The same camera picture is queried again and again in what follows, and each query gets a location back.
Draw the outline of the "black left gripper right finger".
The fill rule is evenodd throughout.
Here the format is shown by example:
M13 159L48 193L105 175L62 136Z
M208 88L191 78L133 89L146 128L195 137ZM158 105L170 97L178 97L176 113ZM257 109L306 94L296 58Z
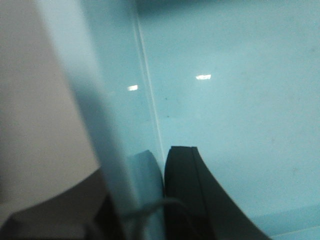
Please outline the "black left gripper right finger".
M170 148L164 171L169 240L267 240L218 183L196 147Z

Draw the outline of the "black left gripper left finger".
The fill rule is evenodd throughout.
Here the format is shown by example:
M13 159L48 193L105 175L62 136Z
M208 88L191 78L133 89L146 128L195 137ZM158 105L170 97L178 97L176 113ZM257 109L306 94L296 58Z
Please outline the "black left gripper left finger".
M2 240L123 240L125 234L100 169L65 192L12 213Z

